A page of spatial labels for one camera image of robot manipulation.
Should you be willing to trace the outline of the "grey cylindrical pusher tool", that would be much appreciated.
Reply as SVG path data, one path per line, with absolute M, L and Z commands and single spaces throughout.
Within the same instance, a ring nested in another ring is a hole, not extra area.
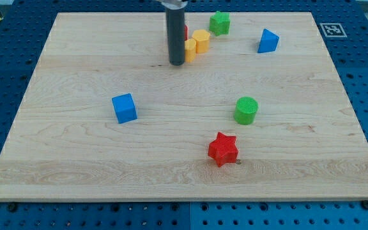
M 185 62 L 185 11 L 184 8 L 165 8 L 169 62 L 180 66 Z

